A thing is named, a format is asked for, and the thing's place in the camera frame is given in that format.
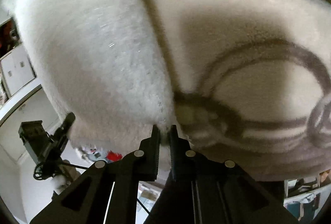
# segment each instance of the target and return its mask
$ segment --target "white cabinet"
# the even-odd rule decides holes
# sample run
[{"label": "white cabinet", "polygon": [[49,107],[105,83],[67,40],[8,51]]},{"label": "white cabinet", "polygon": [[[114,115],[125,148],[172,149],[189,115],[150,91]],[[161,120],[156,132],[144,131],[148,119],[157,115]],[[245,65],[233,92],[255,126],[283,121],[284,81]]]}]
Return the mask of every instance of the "white cabinet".
[{"label": "white cabinet", "polygon": [[13,96],[34,79],[28,55],[22,45],[15,47],[1,59],[3,82],[7,94]]}]

